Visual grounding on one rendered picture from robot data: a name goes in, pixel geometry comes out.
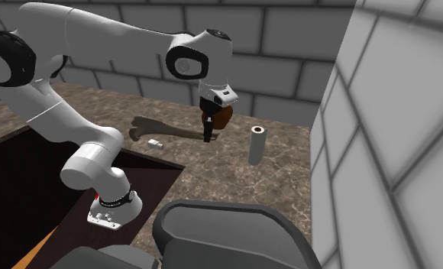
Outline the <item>brown round object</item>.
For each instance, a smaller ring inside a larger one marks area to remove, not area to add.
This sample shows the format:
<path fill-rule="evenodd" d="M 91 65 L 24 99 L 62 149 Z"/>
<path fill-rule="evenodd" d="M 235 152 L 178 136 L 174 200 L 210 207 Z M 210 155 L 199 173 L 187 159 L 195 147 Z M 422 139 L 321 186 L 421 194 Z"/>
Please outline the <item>brown round object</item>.
<path fill-rule="evenodd" d="M 220 111 L 216 112 L 213 119 L 213 131 L 223 130 L 231 120 L 232 115 L 233 108 L 231 106 L 221 108 Z"/>

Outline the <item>grey paper towel roll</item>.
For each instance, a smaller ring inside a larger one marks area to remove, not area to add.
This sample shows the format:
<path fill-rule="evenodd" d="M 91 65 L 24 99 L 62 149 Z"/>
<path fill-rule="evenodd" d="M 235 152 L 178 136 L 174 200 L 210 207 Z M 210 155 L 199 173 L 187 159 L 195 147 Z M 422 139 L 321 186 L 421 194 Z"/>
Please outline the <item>grey paper towel roll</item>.
<path fill-rule="evenodd" d="M 267 130 L 261 126 L 251 128 L 251 137 L 248 152 L 248 163 L 252 166 L 258 165 L 264 155 L 264 147 L 267 138 Z"/>

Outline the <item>grey plastic bin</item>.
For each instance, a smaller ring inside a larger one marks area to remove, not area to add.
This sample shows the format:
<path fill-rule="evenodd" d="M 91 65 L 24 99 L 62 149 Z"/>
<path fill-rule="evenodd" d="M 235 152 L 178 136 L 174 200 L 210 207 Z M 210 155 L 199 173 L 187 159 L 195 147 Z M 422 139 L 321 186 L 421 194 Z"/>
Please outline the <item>grey plastic bin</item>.
<path fill-rule="evenodd" d="M 129 245 L 78 247 L 50 269 L 322 269 L 303 233 L 258 204 L 174 200 L 152 236 L 155 256 Z"/>

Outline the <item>dark robot stand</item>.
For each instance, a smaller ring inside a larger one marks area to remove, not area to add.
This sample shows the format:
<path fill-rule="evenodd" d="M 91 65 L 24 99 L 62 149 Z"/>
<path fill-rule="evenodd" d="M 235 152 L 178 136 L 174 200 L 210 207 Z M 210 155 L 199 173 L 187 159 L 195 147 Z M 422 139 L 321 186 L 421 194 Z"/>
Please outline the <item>dark robot stand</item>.
<path fill-rule="evenodd" d="M 0 138 L 0 269 L 12 269 L 41 240 L 45 244 L 27 269 L 50 269 L 79 246 L 130 244 L 184 168 L 122 150 L 114 165 L 125 172 L 143 208 L 112 231 L 86 220 L 95 190 L 72 190 L 60 180 L 76 149 L 72 142 L 49 142 L 29 127 Z"/>

